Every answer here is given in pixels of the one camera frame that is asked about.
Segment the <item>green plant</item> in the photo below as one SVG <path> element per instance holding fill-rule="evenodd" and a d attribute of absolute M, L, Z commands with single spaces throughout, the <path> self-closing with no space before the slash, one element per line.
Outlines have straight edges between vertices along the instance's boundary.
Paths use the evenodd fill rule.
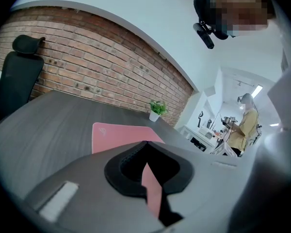
<path fill-rule="evenodd" d="M 165 112 L 168 112 L 166 110 L 166 104 L 164 101 L 163 102 L 162 101 L 155 102 L 155 101 L 151 100 L 150 106 L 151 106 L 151 110 L 154 111 L 158 115 L 161 115 Z"/>

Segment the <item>chair backrest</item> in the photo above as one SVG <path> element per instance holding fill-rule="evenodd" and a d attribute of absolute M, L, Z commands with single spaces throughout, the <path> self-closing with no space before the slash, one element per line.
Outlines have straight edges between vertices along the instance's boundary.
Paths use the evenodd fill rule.
<path fill-rule="evenodd" d="M 10 52 L 0 79 L 0 120 L 29 101 L 44 60 L 33 54 Z"/>

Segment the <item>white pot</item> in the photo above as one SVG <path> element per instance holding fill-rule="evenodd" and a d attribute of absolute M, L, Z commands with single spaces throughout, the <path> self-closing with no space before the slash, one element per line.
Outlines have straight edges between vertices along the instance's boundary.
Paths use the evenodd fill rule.
<path fill-rule="evenodd" d="M 159 114 L 156 114 L 154 111 L 151 111 L 149 119 L 152 122 L 156 122 L 156 120 L 160 117 Z"/>

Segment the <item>black office chair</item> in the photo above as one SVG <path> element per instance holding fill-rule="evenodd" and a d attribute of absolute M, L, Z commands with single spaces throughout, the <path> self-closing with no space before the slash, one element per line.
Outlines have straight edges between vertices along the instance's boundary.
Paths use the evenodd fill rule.
<path fill-rule="evenodd" d="M 35 55 L 44 37 L 18 36 L 6 56 L 0 78 L 0 120 L 29 101 L 44 60 Z"/>

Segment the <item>potted plant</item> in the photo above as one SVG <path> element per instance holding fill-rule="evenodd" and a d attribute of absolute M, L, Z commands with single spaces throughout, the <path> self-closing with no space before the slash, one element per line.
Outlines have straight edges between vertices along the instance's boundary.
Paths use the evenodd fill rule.
<path fill-rule="evenodd" d="M 166 104 L 164 101 L 163 102 L 162 101 L 155 102 L 155 101 L 151 100 L 150 106 L 151 106 L 151 113 L 150 113 L 149 119 L 152 122 L 155 122 L 160 117 L 161 114 L 168 112 L 166 110 Z"/>

